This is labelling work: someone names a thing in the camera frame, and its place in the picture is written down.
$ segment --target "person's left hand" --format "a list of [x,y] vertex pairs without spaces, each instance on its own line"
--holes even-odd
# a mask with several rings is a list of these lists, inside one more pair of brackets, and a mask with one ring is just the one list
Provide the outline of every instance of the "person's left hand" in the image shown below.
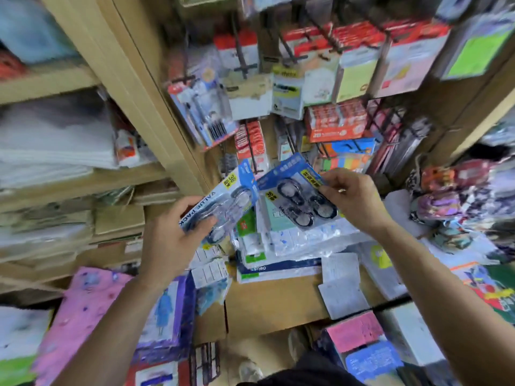
[[216,223],[215,217],[200,221],[194,230],[184,233],[179,226],[188,206],[196,205],[202,196],[186,196],[173,207],[145,225],[143,253],[138,280],[159,290],[188,268],[201,241]]

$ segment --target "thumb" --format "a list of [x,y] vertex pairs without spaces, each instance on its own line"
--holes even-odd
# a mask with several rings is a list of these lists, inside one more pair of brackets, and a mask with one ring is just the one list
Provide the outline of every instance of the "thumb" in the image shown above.
[[321,185],[318,190],[322,195],[324,195],[330,202],[336,205],[336,207],[340,207],[345,203],[344,196],[340,194],[335,188],[327,187],[326,185]]
[[197,223],[195,229],[186,235],[188,241],[197,243],[197,246],[200,245],[201,241],[210,233],[211,229],[213,229],[216,221],[216,217],[211,216]]

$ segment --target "hand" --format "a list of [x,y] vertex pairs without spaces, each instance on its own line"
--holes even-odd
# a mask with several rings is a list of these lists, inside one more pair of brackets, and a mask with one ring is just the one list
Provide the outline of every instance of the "hand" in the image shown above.
[[384,227],[395,223],[368,175],[338,168],[322,175],[328,186],[319,191],[345,215],[356,228],[376,236]]
[[216,223],[215,217],[200,221],[194,230],[184,233],[179,226],[188,206],[196,205],[202,196],[187,196],[145,225],[143,252],[138,280],[146,286],[164,290],[190,265],[201,241]]

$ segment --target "pink sticky note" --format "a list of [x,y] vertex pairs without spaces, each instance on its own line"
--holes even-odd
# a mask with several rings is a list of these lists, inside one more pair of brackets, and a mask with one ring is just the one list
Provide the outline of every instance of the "pink sticky note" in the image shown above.
[[339,353],[377,341],[384,334],[372,311],[367,311],[326,328]]

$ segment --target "white box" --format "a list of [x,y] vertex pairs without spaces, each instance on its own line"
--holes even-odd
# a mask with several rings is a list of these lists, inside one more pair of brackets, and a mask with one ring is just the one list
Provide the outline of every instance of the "white box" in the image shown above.
[[379,312],[377,319],[403,362],[424,367],[445,360],[413,302]]

